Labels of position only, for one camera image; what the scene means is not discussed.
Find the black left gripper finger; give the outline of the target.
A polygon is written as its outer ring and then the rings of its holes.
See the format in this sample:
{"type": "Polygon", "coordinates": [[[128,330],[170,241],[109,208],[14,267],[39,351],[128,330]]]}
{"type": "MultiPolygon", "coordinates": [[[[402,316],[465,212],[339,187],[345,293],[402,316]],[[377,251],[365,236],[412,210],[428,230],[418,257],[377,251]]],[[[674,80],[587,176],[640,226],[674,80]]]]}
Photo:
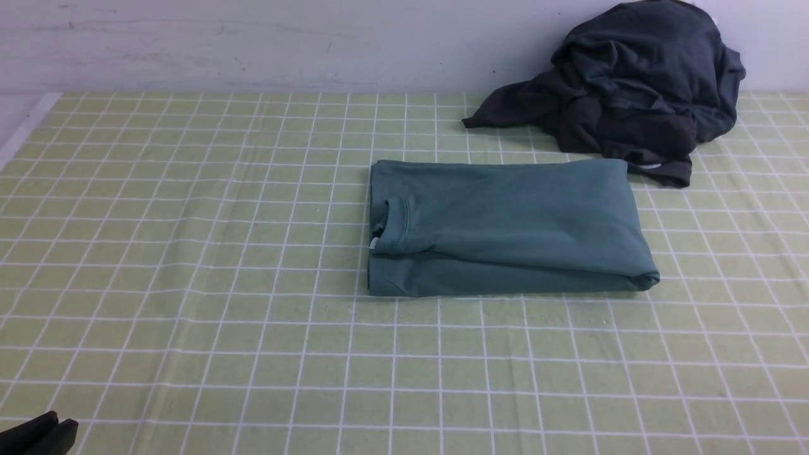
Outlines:
{"type": "Polygon", "coordinates": [[[67,454],[72,449],[78,434],[79,423],[75,420],[60,421],[44,438],[26,451],[13,454],[67,454]]]}
{"type": "Polygon", "coordinates": [[[2,451],[26,451],[59,424],[58,414],[49,411],[1,432],[2,451]]]}

